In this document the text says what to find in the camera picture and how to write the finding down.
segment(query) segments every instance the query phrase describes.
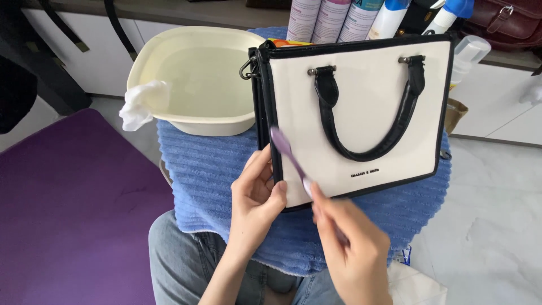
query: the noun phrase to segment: brown leather bag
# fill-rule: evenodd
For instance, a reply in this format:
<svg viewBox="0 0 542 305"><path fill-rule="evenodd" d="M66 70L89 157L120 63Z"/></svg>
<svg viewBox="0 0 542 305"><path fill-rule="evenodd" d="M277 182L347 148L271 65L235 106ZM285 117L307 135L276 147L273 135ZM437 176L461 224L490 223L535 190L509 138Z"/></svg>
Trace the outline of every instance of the brown leather bag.
<svg viewBox="0 0 542 305"><path fill-rule="evenodd" d="M542 45L541 0L475 0L474 11L461 29L494 49L510 51Z"/></svg>

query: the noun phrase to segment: white canvas handbag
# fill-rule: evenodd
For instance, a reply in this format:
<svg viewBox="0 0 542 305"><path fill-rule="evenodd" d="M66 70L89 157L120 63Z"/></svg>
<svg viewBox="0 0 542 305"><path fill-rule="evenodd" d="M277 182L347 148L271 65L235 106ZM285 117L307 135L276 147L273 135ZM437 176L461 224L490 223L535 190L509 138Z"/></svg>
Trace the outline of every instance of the white canvas handbag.
<svg viewBox="0 0 542 305"><path fill-rule="evenodd" d="M258 145L269 127L289 139L324 193L354 197L436 173L451 67L449 35L251 48ZM285 212L310 206L292 162L272 144L274 180L288 182Z"/></svg>

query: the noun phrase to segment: person's right hand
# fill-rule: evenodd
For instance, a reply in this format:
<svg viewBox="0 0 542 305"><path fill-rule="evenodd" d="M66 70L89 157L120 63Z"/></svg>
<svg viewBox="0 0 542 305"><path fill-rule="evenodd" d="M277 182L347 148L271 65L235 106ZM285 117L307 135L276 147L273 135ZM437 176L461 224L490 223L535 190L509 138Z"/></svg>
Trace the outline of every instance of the person's right hand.
<svg viewBox="0 0 542 305"><path fill-rule="evenodd" d="M315 182L311 192L314 222L339 296L346 305L391 305L386 272L388 235L351 200L331 200ZM337 227L349 242L338 238Z"/></svg>

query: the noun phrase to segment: person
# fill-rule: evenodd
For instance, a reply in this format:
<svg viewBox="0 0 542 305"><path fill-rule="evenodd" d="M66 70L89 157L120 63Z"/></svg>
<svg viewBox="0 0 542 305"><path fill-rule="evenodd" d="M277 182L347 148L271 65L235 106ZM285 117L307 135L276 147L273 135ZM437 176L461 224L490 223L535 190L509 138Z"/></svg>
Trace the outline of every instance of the person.
<svg viewBox="0 0 542 305"><path fill-rule="evenodd" d="M392 304L382 232L350 200L331 200L311 185L313 221L327 269L309 277L286 275L251 260L271 223L286 206L285 181L274 184L270 147L252 154L231 185L226 244L216 233L181 232L175 214L160 216L149 232L151 277L157 305L267 304L270 295L291 304ZM347 242L338 238L337 227Z"/></svg>

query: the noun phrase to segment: person's left hand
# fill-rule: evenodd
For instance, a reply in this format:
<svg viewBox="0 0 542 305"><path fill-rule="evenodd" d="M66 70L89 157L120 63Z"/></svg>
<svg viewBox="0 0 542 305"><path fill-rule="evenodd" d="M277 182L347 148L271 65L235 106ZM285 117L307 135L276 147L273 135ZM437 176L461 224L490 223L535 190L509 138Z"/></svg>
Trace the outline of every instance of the person's left hand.
<svg viewBox="0 0 542 305"><path fill-rule="evenodd" d="M286 182L276 185L269 144L255 151L231 184L231 226L227 250L248 261L267 235L271 223L286 207Z"/></svg>

